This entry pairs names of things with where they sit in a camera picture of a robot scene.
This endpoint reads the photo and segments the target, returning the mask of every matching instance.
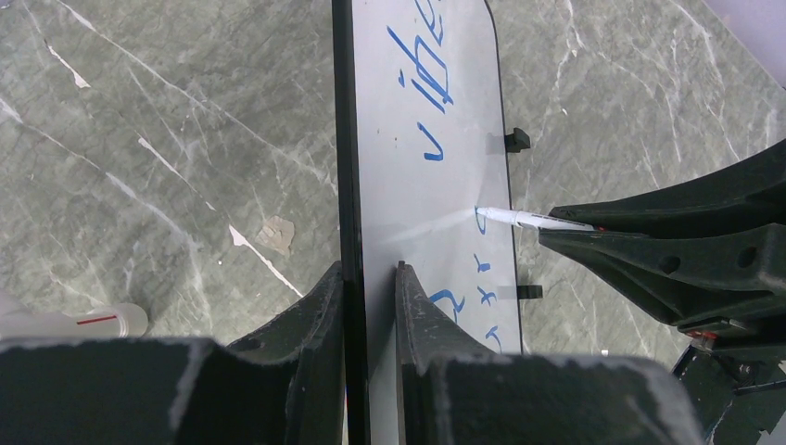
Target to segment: marble table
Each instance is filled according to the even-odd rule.
[[[491,3],[513,205],[627,197],[786,136],[786,92],[700,0]],[[38,312],[129,301],[222,342],[339,258],[328,0],[0,0],[0,286]],[[517,235],[533,352],[685,337]]]

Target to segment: black clamp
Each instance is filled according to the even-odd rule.
[[[531,148],[529,134],[515,127],[512,134],[505,135],[505,153],[521,153],[521,150]]]
[[[543,286],[539,285],[519,285],[516,286],[516,297],[521,299],[542,299]]]

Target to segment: red mark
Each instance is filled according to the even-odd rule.
[[[114,320],[116,318],[118,318],[117,315],[110,315],[110,316],[107,316],[107,317],[91,318],[90,320],[82,320],[80,322],[76,322],[76,324],[90,324],[90,323],[105,322],[106,320]]]

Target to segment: white board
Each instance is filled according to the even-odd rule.
[[[484,0],[355,0],[352,19],[369,356],[386,351],[372,439],[394,443],[398,261],[472,337],[521,353],[512,228],[474,211],[510,208],[499,63]]]

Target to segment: white marker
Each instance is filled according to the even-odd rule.
[[[492,207],[481,207],[477,209],[477,214],[485,216],[493,221],[508,223],[519,227],[530,227],[533,229],[549,230],[579,230],[591,232],[596,229],[594,226],[582,222],[572,222],[561,220],[546,215],[538,215],[528,211],[494,209]]]

